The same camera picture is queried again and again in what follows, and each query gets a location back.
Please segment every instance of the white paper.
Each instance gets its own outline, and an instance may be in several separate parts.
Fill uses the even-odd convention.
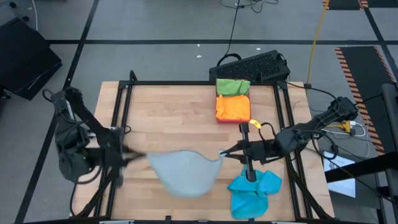
[[[332,157],[333,154],[329,152],[324,152],[323,155],[326,157]],[[337,156],[335,159],[331,160],[335,164],[339,165],[340,167],[347,166],[350,164],[354,164],[354,161],[351,161],[349,159],[345,159],[343,157]],[[327,159],[323,159],[323,169],[324,171],[332,170],[332,169],[338,169],[336,165],[333,163],[329,162]],[[355,198],[355,179],[347,179],[347,180],[341,180],[333,183],[328,184],[329,190],[333,192],[337,192],[339,194],[347,195],[350,197]]]

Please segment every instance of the wooden table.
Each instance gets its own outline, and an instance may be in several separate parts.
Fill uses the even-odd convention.
[[[103,126],[110,126],[118,82],[103,82],[95,117]],[[305,91],[289,86],[289,96],[296,123],[311,119]],[[279,130],[275,96],[271,86],[250,87],[252,118],[271,123]],[[124,102],[121,103],[119,121]],[[286,126],[287,115],[282,100]],[[215,119],[215,86],[137,85],[132,88],[127,125],[132,132],[124,143],[140,151],[171,151],[194,149],[209,159],[217,159],[220,149],[227,149],[242,138],[237,124],[218,124]],[[250,127],[249,139],[260,140],[257,130]],[[273,138],[271,130],[263,127],[266,139]],[[325,211],[334,216],[323,172],[322,160],[310,150],[301,153],[308,189]],[[226,188],[240,174],[242,165],[225,158],[215,186],[198,198],[177,198],[163,188],[147,159],[128,165],[123,171],[124,183],[117,189],[112,219],[164,220],[234,220],[231,216],[231,194]],[[269,196],[267,212],[256,220],[293,221],[294,212],[284,159],[270,164],[254,163],[261,171],[271,170],[282,179],[279,193]],[[94,194],[99,180],[78,185],[73,209],[78,213]],[[301,216],[305,217],[302,194],[297,188]],[[101,214],[104,214],[108,191],[104,193]]]

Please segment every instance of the orange cloth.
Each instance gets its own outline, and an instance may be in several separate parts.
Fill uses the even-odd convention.
[[[223,120],[249,120],[250,100],[248,97],[223,96],[216,99],[216,118]]]

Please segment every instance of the warning stripe tape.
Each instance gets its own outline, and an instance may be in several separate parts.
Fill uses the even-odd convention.
[[[358,0],[359,9],[362,10],[363,8],[368,8],[369,3],[368,0]]]
[[[325,7],[325,6],[326,6],[326,2],[327,2],[327,0],[322,0],[322,5],[323,5],[323,7]]]
[[[348,86],[351,89],[351,93],[353,94],[354,100],[355,100],[355,102],[357,102],[356,106],[358,107],[358,111],[361,114],[361,116],[364,120],[364,123],[368,126],[368,134],[369,134],[370,142],[373,143],[373,145],[377,151],[377,154],[379,156],[383,155],[385,153],[383,145],[379,139],[379,135],[377,134],[376,129],[373,126],[373,123],[371,121],[371,117],[369,116],[368,110],[366,109],[366,106],[362,103],[363,102],[362,96],[359,93],[359,90],[357,89],[357,86],[355,84],[355,79],[354,79],[353,75],[351,74],[351,70],[348,67],[346,59],[344,58],[343,51],[339,47],[336,47],[335,52],[336,52],[338,61],[340,63],[341,69],[343,69],[344,76],[346,77]]]
[[[381,63],[384,65],[384,68],[386,69],[386,72],[388,74],[388,76],[390,76],[390,79],[392,82],[396,82],[394,76],[392,75],[392,73],[390,72],[390,70],[388,69],[388,66],[386,64],[386,61],[384,61],[383,56],[381,55],[379,49],[376,46],[373,46],[373,48],[376,50],[376,53],[378,54]]]

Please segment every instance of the blue cloth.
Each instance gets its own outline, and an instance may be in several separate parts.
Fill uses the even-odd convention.
[[[273,172],[265,173],[255,170],[256,181],[250,182],[246,178],[244,166],[241,175],[237,176],[228,186],[231,192],[231,213],[235,219],[256,218],[268,209],[267,194],[276,194],[282,185],[282,179]]]

